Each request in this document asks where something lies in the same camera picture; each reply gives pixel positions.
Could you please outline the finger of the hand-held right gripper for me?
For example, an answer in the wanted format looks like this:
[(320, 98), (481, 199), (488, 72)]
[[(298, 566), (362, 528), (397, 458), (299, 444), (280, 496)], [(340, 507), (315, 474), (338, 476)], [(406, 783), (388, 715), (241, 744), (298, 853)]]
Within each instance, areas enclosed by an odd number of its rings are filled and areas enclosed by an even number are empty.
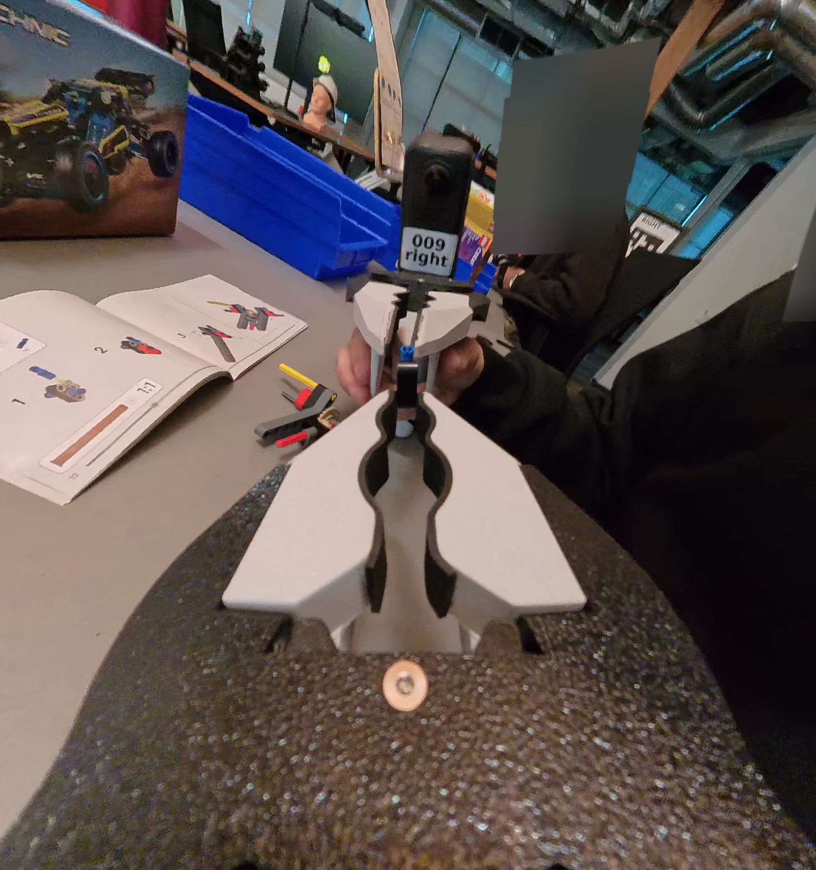
[(467, 295), (450, 291), (426, 293), (418, 305), (413, 360), (425, 361), (424, 388), (432, 392), (443, 352), (468, 336), (473, 312)]
[(357, 400), (395, 386), (406, 293), (395, 285), (366, 285), (353, 300), (352, 397)]

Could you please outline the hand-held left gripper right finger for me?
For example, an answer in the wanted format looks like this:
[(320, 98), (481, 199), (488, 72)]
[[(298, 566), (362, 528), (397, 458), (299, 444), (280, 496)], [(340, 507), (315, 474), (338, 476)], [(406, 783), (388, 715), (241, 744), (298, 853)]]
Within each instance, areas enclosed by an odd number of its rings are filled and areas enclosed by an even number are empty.
[(432, 396), (422, 397), (428, 516), (425, 583), (465, 651), (493, 621), (588, 603), (520, 463)]

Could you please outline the black lego connector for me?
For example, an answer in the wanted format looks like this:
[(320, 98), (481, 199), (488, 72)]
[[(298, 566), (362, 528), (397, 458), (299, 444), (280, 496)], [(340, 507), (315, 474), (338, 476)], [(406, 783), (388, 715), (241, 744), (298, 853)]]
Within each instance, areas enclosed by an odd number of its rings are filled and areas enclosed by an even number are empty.
[(416, 362), (400, 361), (396, 367), (396, 404), (399, 422), (413, 420), (418, 407), (418, 373)]

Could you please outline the person's right forearm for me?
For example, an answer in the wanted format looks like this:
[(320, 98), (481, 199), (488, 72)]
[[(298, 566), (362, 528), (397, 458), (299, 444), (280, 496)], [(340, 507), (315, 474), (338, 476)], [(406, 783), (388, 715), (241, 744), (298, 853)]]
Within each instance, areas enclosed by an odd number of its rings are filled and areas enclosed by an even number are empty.
[(694, 330), (633, 358), (609, 391), (575, 387), (527, 352), (462, 352), (451, 408), (521, 464), (531, 465), (614, 535), (655, 513), (682, 524), (718, 509), (707, 469), (688, 467), (693, 414), (707, 401), (713, 354)]

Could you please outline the partly built lego assembly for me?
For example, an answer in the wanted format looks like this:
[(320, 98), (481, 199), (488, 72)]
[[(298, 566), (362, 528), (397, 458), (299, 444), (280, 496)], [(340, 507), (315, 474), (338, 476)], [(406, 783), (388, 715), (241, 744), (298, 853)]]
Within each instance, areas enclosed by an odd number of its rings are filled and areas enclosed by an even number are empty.
[(254, 436), (263, 445), (280, 450), (304, 450), (341, 422), (341, 413), (335, 406), (337, 393), (328, 386), (306, 377), (286, 364), (279, 370), (298, 386), (293, 391), (282, 391), (291, 402), (291, 412), (285, 416), (257, 425)]

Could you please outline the open lego instruction booklet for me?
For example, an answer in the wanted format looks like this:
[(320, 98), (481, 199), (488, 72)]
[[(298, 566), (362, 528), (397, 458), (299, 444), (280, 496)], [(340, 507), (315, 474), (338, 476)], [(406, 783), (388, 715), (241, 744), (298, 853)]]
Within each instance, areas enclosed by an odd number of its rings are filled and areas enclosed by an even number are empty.
[(0, 299), (0, 480), (65, 506), (199, 388), (306, 329), (212, 275), (96, 304)]

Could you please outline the lego set cardboard box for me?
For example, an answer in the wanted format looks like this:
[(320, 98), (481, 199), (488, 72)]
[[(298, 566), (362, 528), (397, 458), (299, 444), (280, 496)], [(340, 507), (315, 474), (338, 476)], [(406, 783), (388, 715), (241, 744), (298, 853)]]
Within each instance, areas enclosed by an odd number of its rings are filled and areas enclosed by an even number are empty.
[(188, 88), (103, 15), (0, 1), (0, 241), (174, 233)]

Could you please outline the person's right hand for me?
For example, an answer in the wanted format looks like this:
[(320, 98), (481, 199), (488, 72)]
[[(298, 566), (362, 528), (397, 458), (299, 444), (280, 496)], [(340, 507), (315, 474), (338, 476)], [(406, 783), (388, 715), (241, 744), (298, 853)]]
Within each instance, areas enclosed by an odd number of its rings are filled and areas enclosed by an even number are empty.
[[(438, 359), (432, 394), (446, 406), (452, 406), (472, 386), (484, 369), (480, 343), (467, 337), (447, 348)], [(371, 348), (355, 329), (337, 354), (336, 372), (343, 392), (358, 406), (364, 405), (383, 390), (394, 390), (388, 370), (382, 369), (377, 382), (371, 375)]]

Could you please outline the colourful cardboard box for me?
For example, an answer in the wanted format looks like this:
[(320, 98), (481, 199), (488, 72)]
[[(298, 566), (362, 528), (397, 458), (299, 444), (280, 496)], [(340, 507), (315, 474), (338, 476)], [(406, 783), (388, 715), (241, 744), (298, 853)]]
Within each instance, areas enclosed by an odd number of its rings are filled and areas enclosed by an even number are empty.
[(469, 268), (469, 278), (477, 279), (489, 261), (493, 238), (494, 194), (472, 181), (458, 258)]

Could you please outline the upright wooden sign board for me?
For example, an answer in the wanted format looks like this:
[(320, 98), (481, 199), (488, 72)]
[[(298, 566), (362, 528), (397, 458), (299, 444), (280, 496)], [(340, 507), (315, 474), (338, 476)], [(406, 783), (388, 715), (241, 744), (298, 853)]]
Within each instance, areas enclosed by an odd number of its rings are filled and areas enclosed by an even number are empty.
[(387, 3), (368, 1), (367, 7), (377, 54), (372, 86), (374, 164), (381, 178), (400, 183), (403, 180), (405, 148), (398, 57)]

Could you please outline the mannequin head with cap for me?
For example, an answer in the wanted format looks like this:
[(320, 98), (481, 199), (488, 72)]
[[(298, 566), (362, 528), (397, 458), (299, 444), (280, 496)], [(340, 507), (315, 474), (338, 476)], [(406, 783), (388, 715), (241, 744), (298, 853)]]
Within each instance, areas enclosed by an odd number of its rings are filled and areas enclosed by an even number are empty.
[(338, 101), (338, 87), (326, 56), (318, 59), (317, 75), (312, 79), (307, 106), (302, 115), (305, 126), (315, 133), (331, 133)]

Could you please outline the nested blue plastic bins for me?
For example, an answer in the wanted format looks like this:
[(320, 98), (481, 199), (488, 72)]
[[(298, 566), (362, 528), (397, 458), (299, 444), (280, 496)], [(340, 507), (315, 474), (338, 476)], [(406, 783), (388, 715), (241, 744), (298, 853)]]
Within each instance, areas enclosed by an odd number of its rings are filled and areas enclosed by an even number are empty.
[(397, 204), (239, 111), (188, 100), (182, 200), (315, 280), (396, 267)]

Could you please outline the dark monitor screen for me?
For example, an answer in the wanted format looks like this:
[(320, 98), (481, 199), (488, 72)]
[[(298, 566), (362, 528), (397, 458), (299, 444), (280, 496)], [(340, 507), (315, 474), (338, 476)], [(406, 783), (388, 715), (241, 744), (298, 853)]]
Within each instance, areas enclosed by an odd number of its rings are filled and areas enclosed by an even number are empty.
[(362, 125), (372, 99), (376, 47), (370, 25), (334, 2), (286, 1), (274, 56), (276, 70), (292, 88), (310, 89), (328, 75), (337, 85), (336, 109)]

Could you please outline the white slanted panel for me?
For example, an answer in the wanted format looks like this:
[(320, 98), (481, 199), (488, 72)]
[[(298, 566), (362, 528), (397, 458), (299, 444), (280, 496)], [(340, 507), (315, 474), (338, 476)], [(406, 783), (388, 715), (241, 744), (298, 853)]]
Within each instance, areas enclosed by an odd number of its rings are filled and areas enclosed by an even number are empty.
[(816, 137), (750, 204), (594, 376), (609, 389), (633, 357), (694, 329), (792, 270), (816, 210)]

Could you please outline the maroon round seat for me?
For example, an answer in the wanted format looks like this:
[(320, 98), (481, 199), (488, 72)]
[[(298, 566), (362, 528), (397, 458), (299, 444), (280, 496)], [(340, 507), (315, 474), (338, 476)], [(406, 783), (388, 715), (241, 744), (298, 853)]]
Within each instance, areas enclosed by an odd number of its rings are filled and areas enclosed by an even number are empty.
[(151, 44), (167, 45), (167, 22), (172, 18), (171, 1), (116, 2), (116, 17), (121, 25)]

